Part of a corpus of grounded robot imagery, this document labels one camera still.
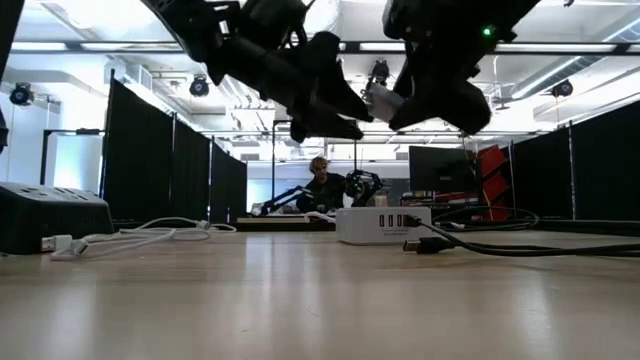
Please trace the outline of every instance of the power strip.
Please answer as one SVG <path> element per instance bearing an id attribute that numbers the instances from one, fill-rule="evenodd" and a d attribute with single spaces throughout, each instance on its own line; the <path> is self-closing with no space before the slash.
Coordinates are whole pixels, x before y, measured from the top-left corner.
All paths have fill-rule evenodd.
<path id="1" fill-rule="evenodd" d="M 0 182 L 0 252 L 54 251 L 56 235 L 111 234 L 107 203 L 88 191 Z"/>
<path id="2" fill-rule="evenodd" d="M 404 215 L 413 215 L 431 224 L 431 209 L 426 207 L 340 209 L 336 213 L 338 240 L 351 245 L 385 245 L 433 236 L 433 232 L 425 227 L 404 226 Z"/>

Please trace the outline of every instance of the white box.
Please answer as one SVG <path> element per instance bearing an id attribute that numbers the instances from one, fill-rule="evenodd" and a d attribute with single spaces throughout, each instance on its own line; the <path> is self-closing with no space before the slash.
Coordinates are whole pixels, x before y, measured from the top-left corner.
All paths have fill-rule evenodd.
<path id="1" fill-rule="evenodd" d="M 336 213 L 338 240 L 352 245 L 403 244 L 433 236 L 424 226 L 403 226 L 403 215 L 413 215 L 431 224 L 431 209 L 426 207 L 362 207 L 340 209 Z"/>

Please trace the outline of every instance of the table surface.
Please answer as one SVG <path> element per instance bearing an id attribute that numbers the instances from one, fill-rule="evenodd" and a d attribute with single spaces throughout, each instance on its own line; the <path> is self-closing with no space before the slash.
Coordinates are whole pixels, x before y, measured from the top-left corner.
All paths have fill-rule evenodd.
<path id="1" fill-rule="evenodd" d="M 633 259 L 430 257 L 350 247 L 330 233 L 238 233 L 82 263 L 0 260 L 3 360 L 620 360 L 640 358 L 639 333 Z"/>

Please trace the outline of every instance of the man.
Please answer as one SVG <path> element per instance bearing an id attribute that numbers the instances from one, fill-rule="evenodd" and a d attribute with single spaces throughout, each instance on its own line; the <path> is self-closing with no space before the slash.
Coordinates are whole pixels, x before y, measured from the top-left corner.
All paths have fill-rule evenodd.
<path id="1" fill-rule="evenodd" d="M 311 160 L 309 171 L 313 174 L 313 180 L 306 188 L 311 191 L 313 199 L 302 197 L 296 202 L 296 206 L 303 213 L 319 211 L 326 213 L 343 208 L 343 196 L 346 182 L 342 175 L 327 172 L 329 162 L 318 156 Z"/>

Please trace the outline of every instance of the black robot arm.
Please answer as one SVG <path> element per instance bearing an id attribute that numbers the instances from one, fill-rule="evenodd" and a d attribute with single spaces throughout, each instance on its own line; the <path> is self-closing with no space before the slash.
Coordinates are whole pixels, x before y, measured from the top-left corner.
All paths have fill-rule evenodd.
<path id="1" fill-rule="evenodd" d="M 337 60 L 340 39 L 319 32 L 307 39 L 309 7 L 302 0 L 141 0 L 218 85 L 229 75 L 284 105 L 291 137 L 360 139 L 355 120 L 385 114 L 393 130 L 440 117 L 467 134 L 489 123 L 482 91 L 468 79 L 498 42 L 540 0 L 387 0 L 384 33 L 405 43 L 406 62 L 393 90 L 372 82 L 390 111 L 365 104 L 344 80 Z M 387 71 L 378 71 L 383 77 Z M 371 96 L 364 96 L 369 102 Z"/>
<path id="2" fill-rule="evenodd" d="M 319 32 L 307 40 L 309 6 L 301 0 L 141 0 L 187 54 L 205 63 L 218 85 L 229 75 L 284 105 L 292 117 L 291 137 L 361 139 L 354 119 L 373 121 L 344 80 L 340 39 Z"/>
<path id="3" fill-rule="evenodd" d="M 303 197 L 313 199 L 313 195 L 311 194 L 311 191 L 309 191 L 309 189 L 305 188 L 304 186 L 298 185 L 295 188 L 288 189 L 287 191 L 276 196 L 272 200 L 265 202 L 262 205 L 260 215 L 266 216 L 272 212 L 278 211 L 278 209 L 280 209 L 284 205 L 292 201 L 297 201 L 298 199 Z"/>
<path id="4" fill-rule="evenodd" d="M 352 207 L 367 206 L 369 199 L 382 189 L 382 181 L 377 174 L 364 170 L 353 170 L 347 174 L 346 194 L 353 198 Z"/>

